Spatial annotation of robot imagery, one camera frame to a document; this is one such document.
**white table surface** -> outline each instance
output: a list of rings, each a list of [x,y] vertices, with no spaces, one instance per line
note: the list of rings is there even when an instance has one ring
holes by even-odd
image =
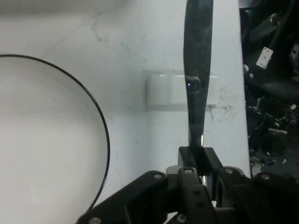
[[[148,170],[176,165],[188,144],[187,111],[147,111],[144,71],[183,70],[186,1],[127,0],[107,12],[107,0],[32,2],[1,1],[0,53],[49,61],[93,94],[111,143],[99,201]],[[249,176],[239,23],[238,0],[214,1],[211,73],[220,101],[206,112],[204,146]]]

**white plate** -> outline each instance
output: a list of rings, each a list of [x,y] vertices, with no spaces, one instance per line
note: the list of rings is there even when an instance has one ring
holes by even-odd
[[[75,223],[103,188],[109,150],[103,114],[78,80],[0,56],[0,223]]]

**white label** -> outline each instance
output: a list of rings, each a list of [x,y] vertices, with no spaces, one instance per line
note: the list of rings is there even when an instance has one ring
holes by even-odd
[[[258,58],[258,60],[256,62],[256,65],[263,69],[266,69],[268,62],[271,59],[272,54],[273,54],[273,50],[271,50],[267,47],[264,47],[261,52],[260,57]]]

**white tabletop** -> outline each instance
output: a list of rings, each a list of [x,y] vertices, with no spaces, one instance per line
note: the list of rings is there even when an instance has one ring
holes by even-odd
[[[93,94],[111,143],[99,201],[148,170],[176,165],[188,144],[187,111],[146,110],[144,71],[183,70],[186,1],[127,0],[107,12],[104,0],[30,2],[3,1],[0,53],[49,61]],[[238,0],[214,1],[211,73],[220,95],[206,112],[204,146],[249,176]]]

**bolt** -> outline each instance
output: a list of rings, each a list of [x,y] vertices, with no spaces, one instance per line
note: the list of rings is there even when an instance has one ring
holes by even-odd
[[[178,223],[186,223],[187,222],[187,216],[184,215],[184,214],[178,215],[177,222]]]
[[[192,173],[193,170],[191,170],[191,169],[185,169],[184,172],[185,172],[185,173]]]
[[[264,180],[268,180],[268,179],[270,179],[270,176],[268,174],[262,174],[261,178]]]
[[[154,178],[155,178],[155,179],[160,179],[160,178],[162,178],[162,175],[160,175],[160,174],[155,174],[155,175],[154,175]]]
[[[234,170],[232,168],[226,168],[224,171],[228,174],[232,174]]]
[[[100,224],[102,221],[98,217],[93,217],[89,220],[89,224]]]

